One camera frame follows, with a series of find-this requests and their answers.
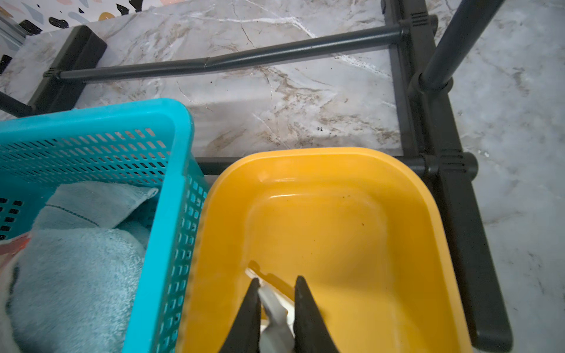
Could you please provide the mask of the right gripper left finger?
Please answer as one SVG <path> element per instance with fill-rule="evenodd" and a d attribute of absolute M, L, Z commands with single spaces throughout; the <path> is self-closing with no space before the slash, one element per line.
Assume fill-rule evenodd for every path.
<path fill-rule="evenodd" d="M 220 348 L 220 353 L 243 352 L 258 353 L 260 340 L 261 301 L 259 297 L 260 282 L 258 278 L 250 282 L 250 286 L 241 303 L 228 336 Z"/>

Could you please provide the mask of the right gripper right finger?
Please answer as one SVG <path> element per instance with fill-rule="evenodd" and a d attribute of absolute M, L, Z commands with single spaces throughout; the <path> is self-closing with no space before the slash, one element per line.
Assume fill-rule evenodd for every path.
<path fill-rule="evenodd" d="M 303 276 L 295 285 L 295 352 L 338 352 Z"/>

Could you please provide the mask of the grey clothespin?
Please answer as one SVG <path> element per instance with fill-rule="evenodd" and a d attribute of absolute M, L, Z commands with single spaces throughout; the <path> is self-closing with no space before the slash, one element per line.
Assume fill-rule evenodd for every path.
<path fill-rule="evenodd" d="M 264 274 L 254 262 L 247 266 L 245 273 L 251 279 L 258 279 L 260 285 L 259 352 L 294 352 L 294 289 L 274 274 Z"/>

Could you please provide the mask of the light blue towel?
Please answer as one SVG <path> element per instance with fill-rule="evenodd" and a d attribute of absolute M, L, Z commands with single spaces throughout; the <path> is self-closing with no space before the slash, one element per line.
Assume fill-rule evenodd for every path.
<path fill-rule="evenodd" d="M 2 352 L 121 352 L 149 231 L 35 222 L 1 276 Z"/>

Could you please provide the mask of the orange patterned towel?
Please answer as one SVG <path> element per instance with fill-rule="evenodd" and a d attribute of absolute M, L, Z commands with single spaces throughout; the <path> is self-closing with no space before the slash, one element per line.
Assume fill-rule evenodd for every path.
<path fill-rule="evenodd" d="M 31 238 L 30 232 L 26 232 L 10 240 L 1 241 L 1 286 L 10 285 L 18 259 Z"/>

